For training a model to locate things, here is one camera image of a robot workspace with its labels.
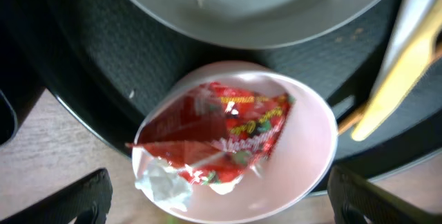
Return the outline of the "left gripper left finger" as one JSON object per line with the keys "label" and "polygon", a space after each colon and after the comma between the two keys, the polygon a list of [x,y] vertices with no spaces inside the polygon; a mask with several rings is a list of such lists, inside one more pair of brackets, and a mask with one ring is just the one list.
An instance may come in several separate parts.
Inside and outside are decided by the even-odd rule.
{"label": "left gripper left finger", "polygon": [[104,224],[111,208],[113,187],[108,170],[100,168],[40,200],[1,224]]}

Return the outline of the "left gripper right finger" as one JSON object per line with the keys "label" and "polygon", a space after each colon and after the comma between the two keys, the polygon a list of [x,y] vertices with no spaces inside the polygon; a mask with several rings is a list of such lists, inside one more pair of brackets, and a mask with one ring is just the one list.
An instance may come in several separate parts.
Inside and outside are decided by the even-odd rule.
{"label": "left gripper right finger", "polygon": [[441,222],[440,214],[417,208],[344,167],[332,167],[327,192],[336,223]]}

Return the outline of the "small white tissue piece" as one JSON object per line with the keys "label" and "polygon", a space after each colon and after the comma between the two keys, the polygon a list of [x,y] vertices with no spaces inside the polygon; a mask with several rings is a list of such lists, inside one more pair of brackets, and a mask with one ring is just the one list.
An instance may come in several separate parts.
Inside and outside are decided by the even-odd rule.
{"label": "small white tissue piece", "polygon": [[135,181],[156,205],[186,212],[193,194],[191,184],[164,159],[154,158],[147,163],[142,175]]}

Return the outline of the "pink bowl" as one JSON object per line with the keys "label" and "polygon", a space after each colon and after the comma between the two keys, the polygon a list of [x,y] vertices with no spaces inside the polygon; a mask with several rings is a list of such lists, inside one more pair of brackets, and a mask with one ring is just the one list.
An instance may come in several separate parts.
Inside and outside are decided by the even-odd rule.
{"label": "pink bowl", "polygon": [[[294,103],[271,155],[246,170],[233,188],[193,185],[186,212],[157,206],[196,223],[245,223],[276,214],[306,196],[325,176],[334,159],[338,137],[335,117],[314,90],[258,64],[216,62],[189,73],[145,117],[134,141],[148,120],[167,104],[209,82],[249,89],[269,97],[286,92],[294,98]],[[152,157],[141,149],[131,150],[137,179]]]}

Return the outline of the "red snack wrapper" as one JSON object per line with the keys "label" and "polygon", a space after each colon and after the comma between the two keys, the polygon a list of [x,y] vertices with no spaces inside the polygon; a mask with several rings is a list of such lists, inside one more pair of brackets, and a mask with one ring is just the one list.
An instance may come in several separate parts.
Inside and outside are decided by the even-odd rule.
{"label": "red snack wrapper", "polygon": [[141,128],[131,149],[164,159],[193,185],[233,188],[268,158],[294,98],[209,82],[187,91]]}

